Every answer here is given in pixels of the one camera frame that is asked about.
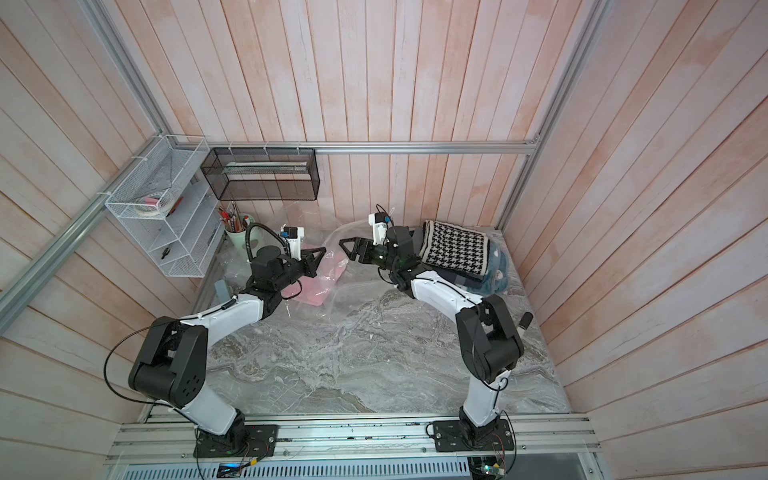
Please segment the aluminium rail base frame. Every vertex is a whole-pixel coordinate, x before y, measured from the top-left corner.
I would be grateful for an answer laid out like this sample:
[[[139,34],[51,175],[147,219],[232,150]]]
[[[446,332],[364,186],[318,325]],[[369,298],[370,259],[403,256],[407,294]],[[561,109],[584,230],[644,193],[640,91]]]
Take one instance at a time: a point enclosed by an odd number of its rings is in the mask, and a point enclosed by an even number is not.
[[[609,479],[584,415],[501,416],[472,444],[448,416],[249,416],[250,441],[232,454],[175,414],[122,426],[103,479]]]

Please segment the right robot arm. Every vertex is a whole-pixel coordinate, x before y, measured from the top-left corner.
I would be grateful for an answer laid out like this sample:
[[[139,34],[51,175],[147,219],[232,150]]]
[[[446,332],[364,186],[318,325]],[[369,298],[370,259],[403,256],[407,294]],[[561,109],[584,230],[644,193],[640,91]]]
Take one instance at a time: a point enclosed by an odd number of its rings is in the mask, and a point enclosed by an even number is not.
[[[350,260],[387,272],[399,291],[455,321],[461,356],[471,375],[459,422],[468,435],[486,434],[499,422],[498,397],[524,355],[522,337],[533,314],[525,312],[514,320],[500,296],[481,297],[443,278],[416,256],[408,228],[373,230],[372,239],[344,238],[339,246]]]

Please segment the pink fleece cloth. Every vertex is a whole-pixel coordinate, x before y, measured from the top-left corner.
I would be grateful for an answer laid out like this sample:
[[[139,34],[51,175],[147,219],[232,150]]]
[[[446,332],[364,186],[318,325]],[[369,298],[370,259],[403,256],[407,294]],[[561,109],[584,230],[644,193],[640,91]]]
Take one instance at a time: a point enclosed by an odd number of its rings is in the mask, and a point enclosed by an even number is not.
[[[319,265],[317,276],[301,278],[301,293],[296,300],[310,306],[322,306],[334,291],[348,262],[347,256],[338,248],[327,250]]]

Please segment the black mesh wall basket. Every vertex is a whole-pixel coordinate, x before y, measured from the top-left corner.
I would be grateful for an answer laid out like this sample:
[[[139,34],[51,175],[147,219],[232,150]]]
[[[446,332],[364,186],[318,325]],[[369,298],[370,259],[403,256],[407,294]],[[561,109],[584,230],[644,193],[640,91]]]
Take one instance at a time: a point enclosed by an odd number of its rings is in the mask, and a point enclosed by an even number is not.
[[[306,148],[216,147],[201,171],[221,201],[314,201],[321,184]]]

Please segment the teal bear print blanket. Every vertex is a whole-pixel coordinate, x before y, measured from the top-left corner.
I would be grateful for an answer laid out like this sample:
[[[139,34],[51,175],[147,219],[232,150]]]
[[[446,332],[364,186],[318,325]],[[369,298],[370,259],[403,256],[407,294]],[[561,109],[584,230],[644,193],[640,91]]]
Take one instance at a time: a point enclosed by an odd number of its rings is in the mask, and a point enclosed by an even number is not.
[[[489,243],[488,269],[482,280],[469,282],[469,292],[481,296],[499,294],[509,286],[507,255],[494,241]]]

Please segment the pens in cup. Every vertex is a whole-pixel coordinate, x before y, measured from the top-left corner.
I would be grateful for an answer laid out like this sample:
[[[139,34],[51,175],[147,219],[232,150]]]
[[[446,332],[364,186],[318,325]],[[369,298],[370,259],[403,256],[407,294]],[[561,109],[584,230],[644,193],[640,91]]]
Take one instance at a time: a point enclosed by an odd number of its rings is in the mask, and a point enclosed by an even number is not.
[[[237,202],[221,205],[217,210],[229,233],[244,233],[251,222],[251,217],[240,211]]]

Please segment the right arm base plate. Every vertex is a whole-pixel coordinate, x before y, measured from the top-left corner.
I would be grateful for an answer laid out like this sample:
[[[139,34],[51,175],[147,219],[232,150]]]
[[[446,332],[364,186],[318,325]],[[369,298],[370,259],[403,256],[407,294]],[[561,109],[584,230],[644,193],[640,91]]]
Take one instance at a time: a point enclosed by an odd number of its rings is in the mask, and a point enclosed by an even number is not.
[[[488,425],[476,427],[465,420],[440,420],[430,424],[430,437],[438,452],[499,451],[515,449],[512,428],[498,418]]]

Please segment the tape roll on shelf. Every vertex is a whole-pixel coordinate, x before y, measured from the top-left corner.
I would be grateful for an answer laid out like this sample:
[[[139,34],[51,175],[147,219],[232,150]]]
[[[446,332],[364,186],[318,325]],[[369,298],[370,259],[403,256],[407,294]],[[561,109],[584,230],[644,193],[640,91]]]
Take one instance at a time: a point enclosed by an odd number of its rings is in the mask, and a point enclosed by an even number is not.
[[[176,196],[170,192],[155,192],[141,197],[133,205],[134,212],[140,217],[165,217],[176,204]]]

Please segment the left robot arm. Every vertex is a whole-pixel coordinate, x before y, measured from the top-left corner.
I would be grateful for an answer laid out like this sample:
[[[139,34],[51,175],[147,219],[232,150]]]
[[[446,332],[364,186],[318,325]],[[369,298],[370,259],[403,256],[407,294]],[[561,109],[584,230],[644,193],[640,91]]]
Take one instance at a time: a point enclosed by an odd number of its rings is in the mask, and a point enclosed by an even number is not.
[[[286,299],[285,289],[317,275],[325,253],[324,247],[301,249],[293,258],[276,246],[263,247],[250,260],[245,288],[230,300],[185,318],[156,319],[129,374],[129,387],[179,411],[207,434],[230,435],[241,412],[207,384],[210,347],[271,316]]]

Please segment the green pen cup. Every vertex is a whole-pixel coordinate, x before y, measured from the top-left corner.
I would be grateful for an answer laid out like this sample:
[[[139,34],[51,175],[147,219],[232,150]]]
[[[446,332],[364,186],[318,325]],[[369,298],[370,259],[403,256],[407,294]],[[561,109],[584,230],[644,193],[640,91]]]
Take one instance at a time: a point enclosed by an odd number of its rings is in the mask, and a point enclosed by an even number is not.
[[[232,246],[239,254],[246,254],[246,229],[251,223],[252,217],[249,215],[243,215],[239,218],[239,222],[236,222],[233,217],[225,221],[226,235],[231,242]]]

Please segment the clear plastic vacuum bag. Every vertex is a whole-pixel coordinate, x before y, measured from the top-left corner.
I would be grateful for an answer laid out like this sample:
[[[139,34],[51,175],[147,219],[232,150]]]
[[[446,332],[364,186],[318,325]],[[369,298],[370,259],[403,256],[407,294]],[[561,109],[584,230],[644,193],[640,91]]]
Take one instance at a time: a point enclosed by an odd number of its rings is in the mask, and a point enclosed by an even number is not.
[[[275,231],[259,222],[249,223],[244,248],[250,276],[221,308],[235,309],[251,323],[268,318],[284,301],[298,298],[320,303],[349,258],[342,251],[305,247],[304,237],[302,227],[285,225]]]

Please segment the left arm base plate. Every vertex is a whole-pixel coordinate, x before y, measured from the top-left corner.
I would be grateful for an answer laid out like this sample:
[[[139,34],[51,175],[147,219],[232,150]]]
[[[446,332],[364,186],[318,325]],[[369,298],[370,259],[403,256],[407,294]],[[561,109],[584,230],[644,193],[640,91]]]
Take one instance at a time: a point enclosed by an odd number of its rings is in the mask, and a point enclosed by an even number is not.
[[[228,433],[221,436],[199,430],[193,456],[196,459],[271,457],[278,430],[275,424],[233,425]]]

